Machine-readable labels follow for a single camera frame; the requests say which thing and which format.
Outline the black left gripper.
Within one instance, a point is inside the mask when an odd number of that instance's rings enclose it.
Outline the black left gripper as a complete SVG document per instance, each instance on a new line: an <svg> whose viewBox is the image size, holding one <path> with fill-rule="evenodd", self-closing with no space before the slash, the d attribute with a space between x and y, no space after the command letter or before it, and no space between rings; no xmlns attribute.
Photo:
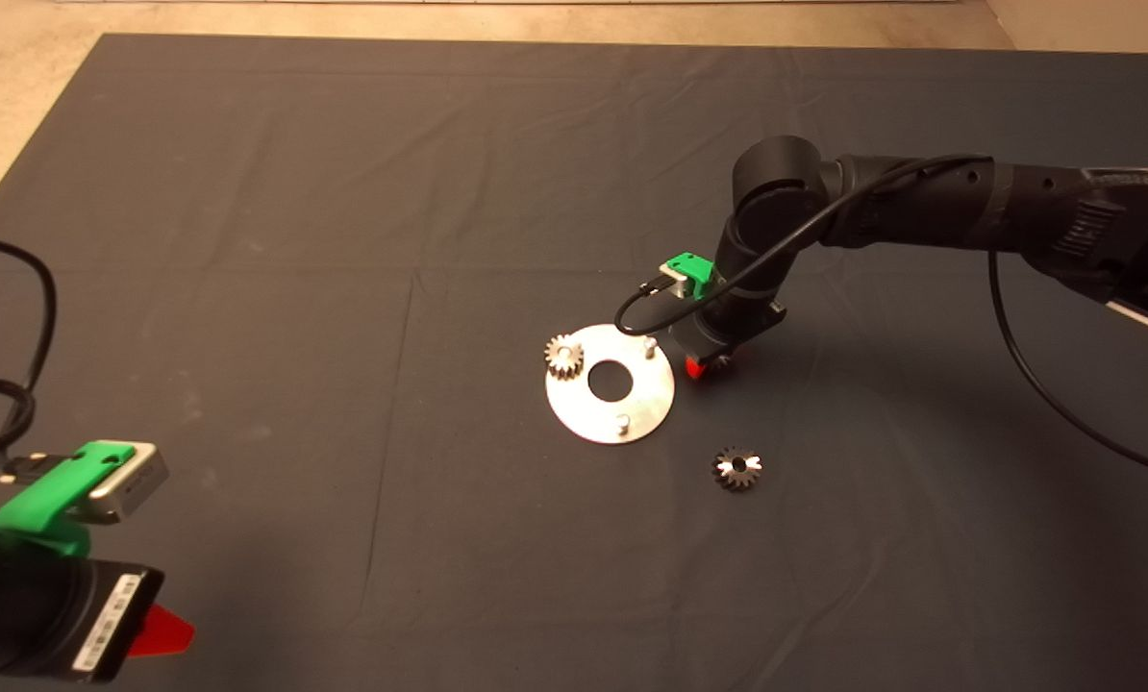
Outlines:
<svg viewBox="0 0 1148 692"><path fill-rule="evenodd" d="M155 604L147 565L56 559L0 582L0 676L108 683L126 658L179 655L196 627Z"/></svg>

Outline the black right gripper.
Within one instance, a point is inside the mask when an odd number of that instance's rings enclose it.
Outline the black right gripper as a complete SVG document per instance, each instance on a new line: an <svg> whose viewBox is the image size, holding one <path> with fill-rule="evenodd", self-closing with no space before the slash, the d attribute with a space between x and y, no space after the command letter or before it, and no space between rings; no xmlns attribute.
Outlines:
<svg viewBox="0 0 1148 692"><path fill-rule="evenodd" d="M731 358L742 343L777 327L786 318L773 294L736 294L709 303L669 328L670 336L685 353L687 375L708 378L718 361Z"/></svg>

